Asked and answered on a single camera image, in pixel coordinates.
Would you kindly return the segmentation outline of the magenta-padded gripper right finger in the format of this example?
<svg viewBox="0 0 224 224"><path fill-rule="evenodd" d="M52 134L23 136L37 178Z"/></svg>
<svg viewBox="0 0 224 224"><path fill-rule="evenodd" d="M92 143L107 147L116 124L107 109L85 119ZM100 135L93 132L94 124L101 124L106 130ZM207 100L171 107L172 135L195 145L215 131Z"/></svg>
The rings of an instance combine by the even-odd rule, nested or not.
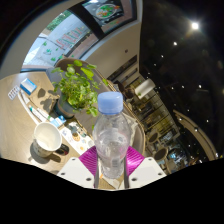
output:
<svg viewBox="0 0 224 224"><path fill-rule="evenodd" d="M166 176L153 157L144 157L129 147L124 166L124 188L140 188Z"/></svg>

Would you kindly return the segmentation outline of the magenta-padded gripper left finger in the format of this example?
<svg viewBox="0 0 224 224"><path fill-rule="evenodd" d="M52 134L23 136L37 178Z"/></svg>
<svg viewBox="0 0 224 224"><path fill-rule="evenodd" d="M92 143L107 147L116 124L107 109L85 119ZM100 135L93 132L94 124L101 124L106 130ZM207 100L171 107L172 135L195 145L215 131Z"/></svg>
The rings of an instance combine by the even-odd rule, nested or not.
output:
<svg viewBox="0 0 224 224"><path fill-rule="evenodd" d="M99 169L96 148L91 147L78 158L71 157L58 176L84 188L97 188Z"/></svg>

